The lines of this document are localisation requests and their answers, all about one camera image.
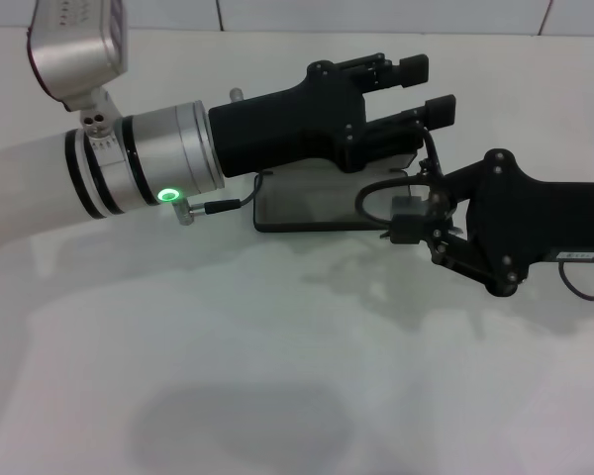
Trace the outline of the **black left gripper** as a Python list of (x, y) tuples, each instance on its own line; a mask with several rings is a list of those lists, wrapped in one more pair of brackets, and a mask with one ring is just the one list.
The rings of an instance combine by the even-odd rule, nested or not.
[(345, 173), (359, 172), (417, 144), (412, 135), (367, 135), (365, 94), (428, 81), (425, 54), (397, 64), (382, 52), (340, 63), (313, 62), (292, 88), (210, 109), (216, 157), (227, 177), (309, 158), (326, 159)]

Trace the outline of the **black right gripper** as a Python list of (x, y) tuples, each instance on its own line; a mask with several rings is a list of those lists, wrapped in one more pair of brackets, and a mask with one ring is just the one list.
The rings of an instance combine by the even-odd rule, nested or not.
[[(447, 174), (437, 158), (419, 164), (416, 174), (392, 175), (404, 183), (394, 186), (383, 235), (391, 243), (424, 242), (433, 264), (497, 297), (514, 294), (533, 264), (594, 262), (594, 182), (537, 180), (507, 149)], [(469, 241), (450, 232), (452, 219), (430, 219), (450, 218), (465, 201)]]

